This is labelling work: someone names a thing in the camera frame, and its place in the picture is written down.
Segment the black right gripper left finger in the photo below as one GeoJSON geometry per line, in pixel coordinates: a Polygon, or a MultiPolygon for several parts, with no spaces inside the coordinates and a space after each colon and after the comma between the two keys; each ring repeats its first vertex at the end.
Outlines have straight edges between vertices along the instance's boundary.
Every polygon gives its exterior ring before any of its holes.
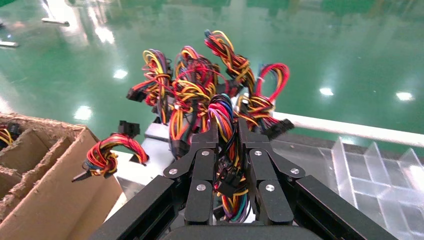
{"type": "Polygon", "coordinates": [[[213,222],[213,183],[218,151],[218,124],[212,120],[208,131],[192,137],[189,152],[163,171],[166,178],[174,181],[172,197],[178,210],[184,207],[186,226],[213,222]]]}

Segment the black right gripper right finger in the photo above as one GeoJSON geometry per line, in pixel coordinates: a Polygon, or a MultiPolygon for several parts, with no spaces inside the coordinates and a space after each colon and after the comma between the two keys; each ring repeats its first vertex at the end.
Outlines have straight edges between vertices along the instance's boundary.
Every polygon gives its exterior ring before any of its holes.
{"type": "Polygon", "coordinates": [[[305,177],[305,170],[276,153],[267,136],[250,131],[245,119],[238,120],[237,128],[256,220],[265,225],[291,225],[295,181],[305,177]]]}

